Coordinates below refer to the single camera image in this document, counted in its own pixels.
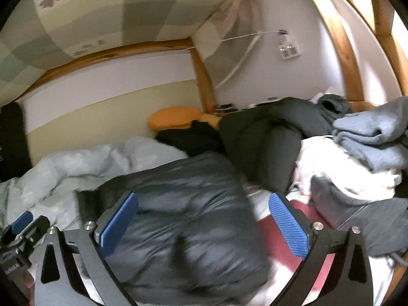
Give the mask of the person left hand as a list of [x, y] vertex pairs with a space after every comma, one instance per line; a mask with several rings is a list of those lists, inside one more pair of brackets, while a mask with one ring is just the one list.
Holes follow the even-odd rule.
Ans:
[[25, 277], [25, 285], [29, 292], [29, 305], [35, 305], [35, 281], [31, 275]]

